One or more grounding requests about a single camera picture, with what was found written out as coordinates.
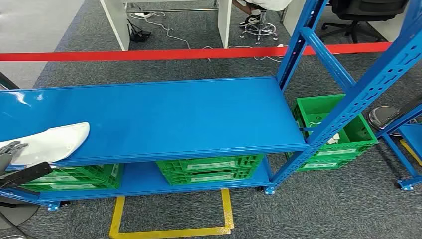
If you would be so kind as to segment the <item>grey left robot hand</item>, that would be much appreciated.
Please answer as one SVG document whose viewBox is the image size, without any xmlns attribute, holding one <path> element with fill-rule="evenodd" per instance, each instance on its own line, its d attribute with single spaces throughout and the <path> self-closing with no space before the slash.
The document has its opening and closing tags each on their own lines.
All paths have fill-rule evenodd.
<svg viewBox="0 0 422 239">
<path fill-rule="evenodd" d="M 53 170 L 48 162 L 42 162 L 31 167 L 6 173 L 13 158 L 28 147 L 27 143 L 13 141 L 10 144 L 0 148 L 0 188 L 15 188 L 22 184 L 50 174 Z"/>
</svg>

